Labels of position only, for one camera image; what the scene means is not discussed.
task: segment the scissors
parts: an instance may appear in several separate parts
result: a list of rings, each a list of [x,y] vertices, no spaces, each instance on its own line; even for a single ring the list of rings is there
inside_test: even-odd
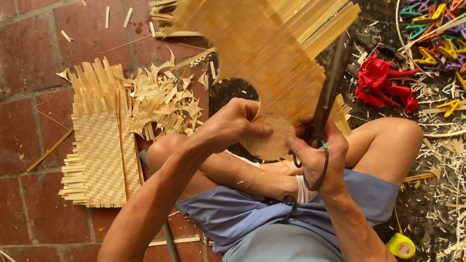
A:
[[[350,39],[349,43],[347,42],[348,35],[346,32],[344,32],[337,39],[336,48],[332,55],[328,75],[323,84],[322,92],[319,96],[319,102],[317,103],[317,108],[315,110],[312,122],[306,125],[306,131],[304,134],[306,143],[310,145],[309,139],[311,138],[311,133],[314,132],[317,136],[317,146],[315,148],[320,148],[321,146],[323,146],[325,150],[324,169],[322,175],[319,177],[316,184],[314,186],[310,186],[306,180],[306,177],[304,177],[304,184],[306,188],[310,191],[315,191],[320,187],[325,177],[325,173],[327,172],[327,166],[329,164],[329,151],[327,149],[327,145],[324,142],[322,131],[329,118],[333,102],[335,101],[336,92],[340,89],[341,82],[346,71],[346,65],[350,61],[352,40]],[[298,164],[296,160],[296,155],[294,154],[293,161],[296,167],[302,167],[302,163]]]

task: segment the yellow tape measure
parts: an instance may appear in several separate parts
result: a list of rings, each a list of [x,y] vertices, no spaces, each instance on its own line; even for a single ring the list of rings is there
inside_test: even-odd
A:
[[[386,243],[386,247],[395,256],[398,256],[401,258],[410,258],[414,256],[414,253],[416,252],[416,246],[414,246],[414,243],[412,242],[411,239],[403,235],[400,221],[398,220],[396,205],[394,206],[394,208],[395,208],[395,216],[397,217],[398,229],[400,230],[400,233],[395,233],[393,237],[391,237],[390,241]]]

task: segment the knee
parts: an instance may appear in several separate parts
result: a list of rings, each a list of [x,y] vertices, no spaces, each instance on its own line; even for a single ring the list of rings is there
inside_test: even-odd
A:
[[[176,149],[181,147],[186,140],[183,135],[167,135],[155,141],[147,150],[147,159],[152,169],[156,172]]]
[[[416,122],[399,117],[385,117],[380,119],[385,122],[381,125],[381,132],[389,133],[391,140],[403,146],[405,149],[419,152],[424,134],[421,127]]]

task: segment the tape measure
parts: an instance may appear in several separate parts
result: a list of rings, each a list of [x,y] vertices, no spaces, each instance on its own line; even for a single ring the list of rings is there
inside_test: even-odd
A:
[[[416,247],[411,239],[400,233],[395,233],[386,246],[393,255],[401,258],[410,258],[416,252]]]

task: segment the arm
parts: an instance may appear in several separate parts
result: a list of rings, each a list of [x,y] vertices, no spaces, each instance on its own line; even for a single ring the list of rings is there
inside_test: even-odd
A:
[[[302,123],[310,123],[311,120],[312,116],[300,118]],[[304,127],[298,127],[296,135],[303,134]],[[329,213],[344,259],[349,262],[395,262],[395,257],[366,221],[364,213],[346,189],[343,172],[348,141],[331,120],[327,122],[323,134],[329,151],[329,164],[322,185],[317,191]],[[286,143],[302,161],[305,179],[313,185],[322,174],[324,149],[314,149],[298,137],[288,137]]]
[[[272,134],[270,127],[250,122],[258,110],[259,102],[237,98],[207,120],[125,204],[103,240],[98,260],[142,261],[178,197],[211,154],[247,136]]]

